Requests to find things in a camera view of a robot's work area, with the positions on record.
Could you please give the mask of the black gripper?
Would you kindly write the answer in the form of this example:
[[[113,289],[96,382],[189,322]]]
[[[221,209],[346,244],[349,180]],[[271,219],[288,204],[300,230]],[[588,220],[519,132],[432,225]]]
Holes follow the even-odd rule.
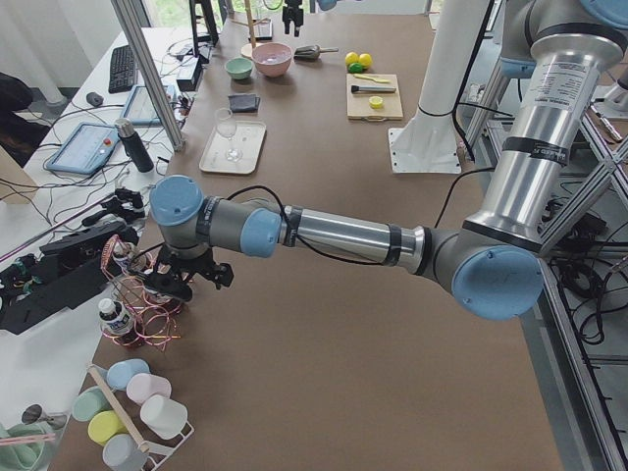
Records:
[[[303,22],[302,0],[284,0],[282,5],[282,20],[284,33],[289,34],[290,23],[294,24],[294,36],[300,35],[301,23]]]
[[[216,289],[228,288],[234,279],[231,265],[216,263],[210,247],[198,256],[183,258],[176,255],[169,246],[163,245],[154,268],[144,276],[144,286],[159,294],[189,302],[192,299],[189,283],[195,275],[212,282]]]

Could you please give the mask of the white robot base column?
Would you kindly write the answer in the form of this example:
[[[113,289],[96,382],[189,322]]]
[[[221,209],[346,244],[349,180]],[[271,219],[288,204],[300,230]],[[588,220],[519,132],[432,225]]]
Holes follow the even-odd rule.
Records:
[[[493,3],[484,0],[444,2],[417,111],[404,128],[389,129],[394,173],[461,172],[452,118],[492,8]]]

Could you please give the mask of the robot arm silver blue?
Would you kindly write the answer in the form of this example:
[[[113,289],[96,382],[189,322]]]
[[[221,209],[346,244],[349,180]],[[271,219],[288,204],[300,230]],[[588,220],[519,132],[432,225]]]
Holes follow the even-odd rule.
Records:
[[[501,62],[530,78],[481,209],[458,231],[403,229],[281,203],[205,195],[186,176],[150,192],[171,258],[215,247],[269,257],[309,245],[352,262],[399,266],[439,284],[465,309],[505,320],[528,311],[544,287],[538,226],[603,71],[627,49],[623,1],[510,1]]]

